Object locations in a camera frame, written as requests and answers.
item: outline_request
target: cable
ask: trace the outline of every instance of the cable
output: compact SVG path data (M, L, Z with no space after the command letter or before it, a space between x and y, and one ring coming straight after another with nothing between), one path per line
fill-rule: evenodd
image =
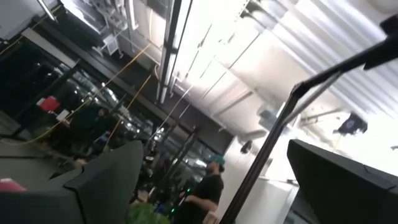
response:
M166 116L162 124L156 129L156 132L148 139L150 141L156 134L157 132L162 128L162 126L167 122L168 118L172 115L178 104L182 101L182 99L188 94L188 92L193 88L193 84L185 91L185 93L181 96L181 98L176 102L170 113Z
M103 85L96 93L94 93L94 95L92 96L92 98L94 98L103 88L105 88L109 83L111 83L120 73L122 73L130 64L132 64L134 61L137 60L137 58L144 53L144 51L149 47L150 45L147 45L146 47L144 47L144 49L142 49L129 63L127 63L127 65L125 65L118 73L116 73L112 78L110 78L105 85ZM68 119L70 116L72 116L74 113L76 113L78 110L80 110L84 105L87 104L87 102L89 102L88 100L83 102L77 109L75 109L72 113L70 113L68 116L65 117L65 119ZM54 126L52 126L49 130L47 130L46 132L44 132L43 134L41 134L40 136L31 139L29 141L26 142L22 142L22 143L9 143L6 142L4 140L1 140L3 143L6 143L8 145L12 145L12 146L21 146L21 145L25 145L25 144L30 144L46 135L48 135L49 132L51 132L54 128L56 128L60 123L62 123L62 121L59 121L57 124L55 124Z
M128 110L130 108L130 106L132 105L132 103L134 102L134 100L137 98L138 94L141 92L142 89L144 89L144 87L147 85L147 82L150 80L150 78L152 77L152 75L149 75L148 78L145 80L145 82L142 84L142 86L140 87L140 89L137 91L137 93L134 95L134 97L132 98L132 100L130 101L130 103L128 104L128 106L126 107L126 109ZM114 126L111 134L109 135L108 140L106 141L105 147L109 144L109 141L111 140L114 132L116 131L116 129L118 128L120 122L122 121L122 117L119 118L119 121L116 123L116 125Z
M339 143L340 143L341 137L342 137L342 135L338 136L338 139L337 139L337 141L336 141L336 144L335 144L335 146L333 147L332 153L335 153L336 148L337 148L337 146L338 146Z
M58 6L58 7L56 7L52 12L55 12L55 11L57 11L58 9L60 9L61 8L61 6ZM46 18L47 16L45 16L45 17L43 17L38 23L36 23L32 28L35 28L37 25L39 25L45 18ZM149 30L152 30L152 13L150 14L150 24L149 24ZM2 54L2 53L4 53L7 49L9 49L10 47L12 47L15 43L17 43L17 41L19 41L21 38L22 38L23 36L21 36L21 37L19 37L15 42L13 42L10 46L8 46L7 48L5 48L2 52L0 52L0 55ZM118 73L116 73L112 78L110 78L106 83L105 83L105 85L103 85L92 97L94 98L103 88L105 88L109 83L111 83L119 74L121 74L128 66L130 66L133 62L135 62L136 60L137 60L137 58L141 55L141 54L143 54L147 49L148 49L148 47L150 47L150 43L146 46L146 47L144 47L129 63L127 63L127 65L125 65ZM143 87L146 85L146 83L149 81L149 78L144 82L144 84L141 86L141 88L140 88L140 90L137 92L137 94L134 96L134 98L133 98L133 100L130 102L130 105L132 104L132 102L135 100L135 98L136 98L136 96L138 95L138 93L143 89ZM66 116L65 117L65 119L68 119L70 116L72 116L74 113L76 113L78 110L80 110L80 108L82 108L84 105L86 105L87 104L87 102L89 102L89 101L85 101L85 102L83 102L77 109L75 109L72 113L70 113L68 116ZM46 132L44 132L43 134L41 134L40 136L38 136L38 137L36 137L36 138L33 138L33 139L31 139L31 140L29 140L29 141L26 141L26 142L21 142L21 143L10 143L10 142L7 142L7 141L4 141L3 139L1 140L1 142L3 142L4 144L8 144L8 145L11 145L11 146L21 146L21 145L25 145L25 144L30 144L30 143L32 143L32 142L34 142L34 141L36 141L36 140L39 140L40 138L42 138L42 137L45 137L46 135L48 135L48 133L49 132L51 132L54 128L56 128L60 123L62 123L63 122L63 120L61 120L61 121L59 121L57 124L55 124L54 126L52 126L50 129L48 129Z

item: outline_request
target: ceiling panel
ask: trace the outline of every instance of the ceiling panel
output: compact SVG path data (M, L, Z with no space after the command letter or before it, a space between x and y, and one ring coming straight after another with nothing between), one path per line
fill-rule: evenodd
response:
M261 98L255 94L250 94L239 103L228 108L228 110L218 114L217 117L222 121L228 121L228 123L239 127L244 132L263 129L258 123L259 117L256 114L262 104L263 100Z
M263 99L275 104L285 101L294 85L308 78L308 73L280 47L270 32L258 37L231 71L259 90L257 93ZM326 91L306 113L312 115L339 107L342 107L341 101Z

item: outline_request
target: yellow cable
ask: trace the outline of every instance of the yellow cable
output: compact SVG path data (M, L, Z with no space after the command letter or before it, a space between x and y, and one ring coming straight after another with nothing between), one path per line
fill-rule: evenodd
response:
M132 103L134 102L134 100L136 100L138 94L142 91L142 89L144 89L144 87L147 85L147 82L150 80L151 75L148 76L147 80L145 80L144 84L142 84L141 88L137 91L137 93L134 95L134 97L132 98L132 100L130 101L130 103L128 104L128 106L126 107L126 109L128 110L130 108L130 106L132 105ZM111 137L113 136L114 132L116 131L116 129L118 128L120 122L122 121L122 117L119 118L119 121L116 123L116 125L114 126L111 134L108 137L108 140L106 141L105 147L109 144L109 141L111 140Z
M54 10L53 10L53 12L55 12L55 11L57 11L58 9L60 9L60 7L61 6L59 6L59 7L57 7L57 8L55 8ZM45 19L46 17L44 17L43 19L41 19L38 23L36 23L32 28L35 28L37 25L39 25L44 19ZM152 28L152 13L151 13L151 19L150 19L150 29ZM3 52L5 52L7 49L9 49L10 47L12 47L15 43L17 43L17 41L18 40L20 40L21 38L22 38L23 36L21 36L21 37L19 37L14 43L12 43L10 46L8 46L6 49L4 49L1 53L0 53L0 55L3 53ZM120 73L122 73L129 65L131 65L133 62L135 62L136 60L137 60L137 58L141 55L141 54L143 54L147 49L148 49L148 47L150 47L150 44L148 44L146 47L144 47L129 63L127 63L127 65L125 65L118 73L116 73L112 78L110 78L106 83L105 83L105 85L103 85L99 90L98 90L98 92L96 92L92 97L95 97L103 88L105 88L109 83L111 83ZM83 102L75 111L73 111L72 113L70 113L67 117L65 117L65 119L68 119L70 116L72 116L74 113L76 113L78 110L80 110L84 105L86 105L87 104L87 102L89 102L89 101L85 101L85 102ZM48 135L48 133L49 132L51 132L54 128L56 128L60 123L62 123L63 121L59 121L57 124L55 124L54 126L52 126L49 130L47 130L46 132L44 132L43 134L41 134L40 136L38 136L38 137L36 137L36 138L34 138L34 139L31 139L30 141L26 141L26 142L20 142L20 143L11 143L11 142L7 142L7 141L4 141L4 140L1 140L1 142L3 142L3 143L5 143L5 144L8 144L8 145L12 145L12 146L21 146L21 145L25 145L25 144L30 144L30 143L32 143L32 142L34 142L34 141L36 141L36 140L39 140L40 138L42 138L42 137L45 137L46 135Z
M339 145L339 143L340 143L340 140L341 140L341 135L340 136L338 136L338 139L337 139L337 141L336 141L336 144L335 144L335 146L333 147L333 151L332 151L332 153L335 153L335 151L336 151L336 148L337 148L337 146Z
M137 58L144 53L144 51L149 47L149 45L147 45L146 47L144 47L144 49L142 49L129 63L127 63L127 65L125 65L118 73L116 73L112 78L110 78L104 86L102 86L93 96L92 98L94 98L103 88L105 88L109 83L111 83L112 80L114 80L120 73L122 73L130 64L132 64L135 60L137 60ZM87 104L87 102L89 101L85 101L84 103L82 103L75 111L73 111L72 113L70 113L67 117L65 117L65 119L68 119L70 116L72 116L74 113L76 113L78 110L80 110L80 108L82 108L84 105ZM21 143L9 143L6 142L4 140L1 140L3 143L6 143L8 145L12 145L12 146L21 146L21 145L25 145L25 144L29 144L32 143L44 136L46 136L49 132L51 132L55 127L57 127L60 123L62 123L62 121L59 121L57 124L55 124L54 126L52 126L49 130L47 130L46 132L44 132L42 135L40 135L37 138L34 138L30 141L26 141L26 142L21 142Z

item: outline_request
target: metal frame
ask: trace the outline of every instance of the metal frame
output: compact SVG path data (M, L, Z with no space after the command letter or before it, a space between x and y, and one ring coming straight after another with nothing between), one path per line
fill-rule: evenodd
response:
M177 58L178 49L174 49L174 39L175 39L175 31L177 30L178 17L180 15L181 10L181 1L174 1L173 8L169 8L168 16L166 20L166 29L165 29L165 39L164 39L164 48L162 52L162 60L160 61L160 83L159 83L159 97L157 99L158 103L163 103L167 94L167 88L169 87L169 81L171 73L168 73L170 60L174 60Z
M282 109L275 125L272 127L265 143L262 145L259 154L256 156L247 175L242 181L241 186L232 199L227 211L220 224L233 223L239 214L245 200L247 199L253 185L260 175L264 164L268 160L279 136L286 127L287 123L301 113L311 102L318 98L327 88L329 88L344 73L364 65L365 69L374 68L398 57L398 32L388 36L384 41L373 47L335 65L324 72L315 75L294 86L285 106ZM296 108L299 99L315 86L321 87L313 93L307 100Z

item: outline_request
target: person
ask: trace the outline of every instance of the person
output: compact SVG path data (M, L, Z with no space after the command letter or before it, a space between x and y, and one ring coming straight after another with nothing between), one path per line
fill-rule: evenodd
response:
M192 191L186 195L174 215L173 224L202 224L208 212L218 208L224 182L221 173L224 171L225 160L222 156L212 156L207 164L206 175Z
M59 126L47 138L46 145L49 144L54 150L66 156L74 156L75 153L70 149L72 144L82 148L105 132L108 113L108 109L94 103L82 107L72 115L69 130Z

